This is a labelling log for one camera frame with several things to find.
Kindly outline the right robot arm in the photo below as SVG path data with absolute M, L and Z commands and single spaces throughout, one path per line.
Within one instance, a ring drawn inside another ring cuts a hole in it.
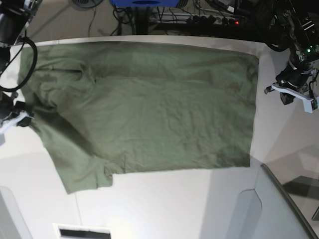
M 0 144 L 5 144 L 4 134 L 12 127 L 27 127 L 33 118 L 26 103 L 18 101 L 18 91 L 26 85 L 35 70 L 38 51 L 27 36 L 27 28 L 39 6 L 40 0 L 2 0 L 0 2 L 0 73 L 3 74 L 27 44 L 33 51 L 31 67 L 23 80 L 13 88 L 0 87 Z

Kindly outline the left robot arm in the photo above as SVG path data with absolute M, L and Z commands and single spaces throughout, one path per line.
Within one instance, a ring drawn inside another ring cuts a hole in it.
M 319 76 L 315 67 L 319 60 L 319 31 L 307 8 L 302 0 L 274 1 L 275 22 L 284 28 L 288 41 L 285 48 L 290 50 L 290 56 L 284 70 L 264 93 L 279 92 L 284 105 L 300 99 L 304 111 L 313 113 L 319 108 L 319 95 L 314 86 Z

